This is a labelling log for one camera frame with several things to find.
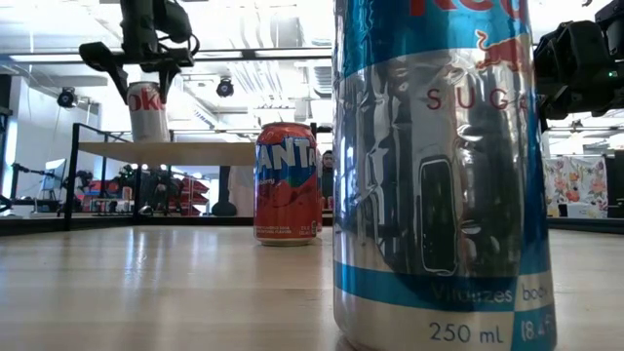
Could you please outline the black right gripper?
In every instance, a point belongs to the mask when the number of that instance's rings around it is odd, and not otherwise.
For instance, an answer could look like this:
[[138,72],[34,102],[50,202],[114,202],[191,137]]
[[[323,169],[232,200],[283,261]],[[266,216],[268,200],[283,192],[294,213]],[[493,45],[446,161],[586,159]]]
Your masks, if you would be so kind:
[[609,50],[597,23],[561,23],[541,37],[533,61],[540,119],[585,112],[601,117],[624,109],[624,56]]

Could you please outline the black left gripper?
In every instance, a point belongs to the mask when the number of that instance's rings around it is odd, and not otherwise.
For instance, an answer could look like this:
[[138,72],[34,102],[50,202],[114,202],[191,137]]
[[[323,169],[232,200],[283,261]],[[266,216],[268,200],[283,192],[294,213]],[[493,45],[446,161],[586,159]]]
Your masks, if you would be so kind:
[[160,100],[166,103],[175,77],[183,67],[194,65],[191,50],[168,49],[162,44],[163,40],[172,40],[155,28],[153,0],[120,0],[120,5],[123,17],[123,53],[113,54],[102,42],[93,42],[80,45],[79,55],[91,69],[106,72],[110,76],[125,104],[128,73],[123,65],[155,65],[159,73]]

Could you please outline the silver Diet Coke can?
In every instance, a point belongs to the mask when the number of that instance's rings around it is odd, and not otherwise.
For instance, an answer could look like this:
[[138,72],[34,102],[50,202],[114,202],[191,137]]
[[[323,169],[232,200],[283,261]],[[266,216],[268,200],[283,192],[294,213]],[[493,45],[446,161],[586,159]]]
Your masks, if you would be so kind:
[[157,83],[131,83],[127,93],[127,105],[134,142],[170,140],[166,104],[161,101]]

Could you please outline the blue silver Red Bull can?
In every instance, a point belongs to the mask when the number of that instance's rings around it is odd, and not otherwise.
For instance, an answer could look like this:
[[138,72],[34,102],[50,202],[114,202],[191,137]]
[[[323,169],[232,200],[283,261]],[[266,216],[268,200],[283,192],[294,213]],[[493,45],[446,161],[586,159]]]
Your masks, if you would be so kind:
[[334,0],[333,314],[363,351],[555,351],[527,0]]

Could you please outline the floral patterned cloth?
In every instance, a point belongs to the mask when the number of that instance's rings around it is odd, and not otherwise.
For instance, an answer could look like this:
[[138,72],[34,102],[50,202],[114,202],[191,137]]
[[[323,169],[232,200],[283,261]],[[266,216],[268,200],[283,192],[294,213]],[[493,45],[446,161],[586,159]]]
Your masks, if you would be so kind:
[[604,156],[561,156],[543,160],[547,216],[607,218]]

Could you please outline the black monitor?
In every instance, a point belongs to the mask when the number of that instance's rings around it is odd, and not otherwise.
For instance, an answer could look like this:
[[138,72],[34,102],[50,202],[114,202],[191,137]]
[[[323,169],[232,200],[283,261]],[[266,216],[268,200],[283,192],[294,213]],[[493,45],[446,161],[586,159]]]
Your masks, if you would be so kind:
[[624,218],[624,150],[604,158],[606,166],[607,216]]

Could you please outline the red crate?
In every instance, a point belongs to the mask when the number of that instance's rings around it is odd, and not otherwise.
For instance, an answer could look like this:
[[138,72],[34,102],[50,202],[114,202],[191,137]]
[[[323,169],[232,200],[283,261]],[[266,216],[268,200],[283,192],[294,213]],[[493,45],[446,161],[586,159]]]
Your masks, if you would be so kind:
[[131,186],[121,186],[113,180],[93,180],[84,190],[84,194],[98,198],[130,199],[134,195],[134,190]]

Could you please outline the grey computer monitor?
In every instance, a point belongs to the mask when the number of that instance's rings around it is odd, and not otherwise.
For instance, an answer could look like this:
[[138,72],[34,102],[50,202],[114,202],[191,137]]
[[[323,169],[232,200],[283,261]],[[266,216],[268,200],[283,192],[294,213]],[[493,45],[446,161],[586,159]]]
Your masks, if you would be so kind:
[[41,190],[42,191],[59,191],[61,190],[64,179],[64,171],[66,166],[65,159],[56,159],[47,161],[45,164],[45,174],[43,175]]

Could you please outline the red storage bins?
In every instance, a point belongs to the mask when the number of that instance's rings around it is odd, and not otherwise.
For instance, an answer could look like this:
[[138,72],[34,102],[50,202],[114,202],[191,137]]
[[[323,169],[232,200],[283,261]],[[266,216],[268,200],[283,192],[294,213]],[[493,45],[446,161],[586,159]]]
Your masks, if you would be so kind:
[[181,216],[201,216],[210,203],[210,187],[201,179],[174,175],[169,192],[169,210]]

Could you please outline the black articulated stand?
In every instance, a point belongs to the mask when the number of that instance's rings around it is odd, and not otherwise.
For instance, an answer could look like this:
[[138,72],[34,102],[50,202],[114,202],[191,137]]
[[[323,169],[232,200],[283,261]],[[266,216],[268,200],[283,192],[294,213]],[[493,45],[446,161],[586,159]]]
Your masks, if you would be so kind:
[[43,176],[43,177],[51,177],[51,178],[55,177],[55,175],[52,172],[42,171],[42,170],[31,170],[21,165],[20,163],[14,163],[11,166],[11,168],[13,171],[13,175],[12,175],[12,180],[11,180],[10,200],[13,206],[16,206],[19,202],[19,199],[17,197],[17,190],[18,190],[20,174],[36,174],[36,175]]

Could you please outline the white draped cloth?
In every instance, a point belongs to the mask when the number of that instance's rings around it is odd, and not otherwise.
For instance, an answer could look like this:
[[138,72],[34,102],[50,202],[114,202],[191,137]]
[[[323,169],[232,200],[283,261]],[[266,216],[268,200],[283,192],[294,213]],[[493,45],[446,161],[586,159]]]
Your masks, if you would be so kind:
[[232,166],[228,181],[229,201],[236,207],[237,216],[254,216],[254,167]]

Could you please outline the person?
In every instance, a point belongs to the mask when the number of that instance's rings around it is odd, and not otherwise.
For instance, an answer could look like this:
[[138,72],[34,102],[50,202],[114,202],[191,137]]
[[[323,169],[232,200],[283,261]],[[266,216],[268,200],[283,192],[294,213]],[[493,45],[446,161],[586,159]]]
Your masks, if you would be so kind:
[[322,196],[329,198],[333,196],[333,155],[328,150],[322,155]]

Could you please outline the wooden shelf black metal frame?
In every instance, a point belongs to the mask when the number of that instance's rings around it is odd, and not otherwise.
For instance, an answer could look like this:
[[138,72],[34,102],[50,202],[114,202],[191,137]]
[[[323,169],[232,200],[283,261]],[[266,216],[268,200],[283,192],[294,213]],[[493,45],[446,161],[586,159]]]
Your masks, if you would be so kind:
[[[70,176],[77,173],[77,159],[80,152],[86,152],[123,161],[139,166],[226,166],[250,167],[256,162],[259,148],[250,142],[129,142],[118,143],[80,140],[81,123],[72,126],[71,154],[69,157]],[[140,202],[141,176],[135,180],[135,207],[131,218],[126,222],[131,225],[190,225],[190,226],[252,226],[254,218],[237,216],[218,216],[201,219],[149,219],[138,212]]]

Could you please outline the black horizontal frame beam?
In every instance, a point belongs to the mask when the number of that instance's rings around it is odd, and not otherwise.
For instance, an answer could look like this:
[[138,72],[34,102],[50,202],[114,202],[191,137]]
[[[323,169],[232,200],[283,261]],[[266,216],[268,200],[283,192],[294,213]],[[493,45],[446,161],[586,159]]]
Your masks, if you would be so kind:
[[[212,61],[251,61],[251,60],[308,60],[330,59],[331,46],[300,48],[258,48],[200,50],[195,56],[196,62]],[[72,64],[82,61],[78,53],[30,53],[0,54],[0,62],[24,64]]]

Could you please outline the black aluminium frame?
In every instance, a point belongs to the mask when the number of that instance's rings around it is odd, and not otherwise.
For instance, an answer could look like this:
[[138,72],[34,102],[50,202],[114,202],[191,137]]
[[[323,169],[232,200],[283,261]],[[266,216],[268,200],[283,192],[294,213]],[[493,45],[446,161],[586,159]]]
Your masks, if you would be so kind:
[[[548,217],[551,229],[624,235],[624,218],[582,219]],[[66,225],[63,217],[15,219],[0,218],[0,237],[71,230],[89,230],[129,226],[253,226],[252,217],[147,217],[131,216],[73,217]]]

